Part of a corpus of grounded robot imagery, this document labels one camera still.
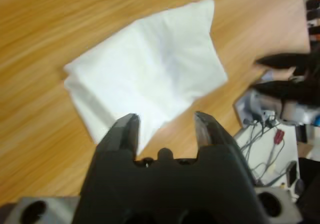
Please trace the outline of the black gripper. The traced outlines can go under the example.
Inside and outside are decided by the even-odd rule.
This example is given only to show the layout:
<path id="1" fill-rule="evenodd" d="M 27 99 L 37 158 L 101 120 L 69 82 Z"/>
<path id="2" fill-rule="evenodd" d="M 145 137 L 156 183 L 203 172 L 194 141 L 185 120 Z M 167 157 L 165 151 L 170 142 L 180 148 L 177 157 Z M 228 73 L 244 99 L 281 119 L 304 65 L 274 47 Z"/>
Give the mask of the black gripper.
<path id="1" fill-rule="evenodd" d="M 320 52 L 279 53 L 258 58 L 255 63 L 269 68 L 304 67 L 304 82 L 267 81 L 252 84 L 257 92 L 283 100 L 304 101 L 307 105 L 320 106 Z"/>

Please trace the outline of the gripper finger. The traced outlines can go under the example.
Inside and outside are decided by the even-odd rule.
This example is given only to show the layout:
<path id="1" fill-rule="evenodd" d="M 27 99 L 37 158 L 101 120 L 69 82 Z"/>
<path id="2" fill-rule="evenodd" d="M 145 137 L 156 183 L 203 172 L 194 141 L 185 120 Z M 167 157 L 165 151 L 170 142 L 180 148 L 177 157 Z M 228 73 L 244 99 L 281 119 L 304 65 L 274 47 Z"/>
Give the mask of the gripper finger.
<path id="1" fill-rule="evenodd" d="M 107 134 L 96 147 L 97 153 L 109 151 L 129 151 L 136 157 L 139 144 L 140 118 L 137 114 L 129 113 L 112 125 Z"/>
<path id="2" fill-rule="evenodd" d="M 216 145 L 239 149 L 235 139 L 213 116 L 204 112 L 195 112 L 194 122 L 198 149 Z"/>

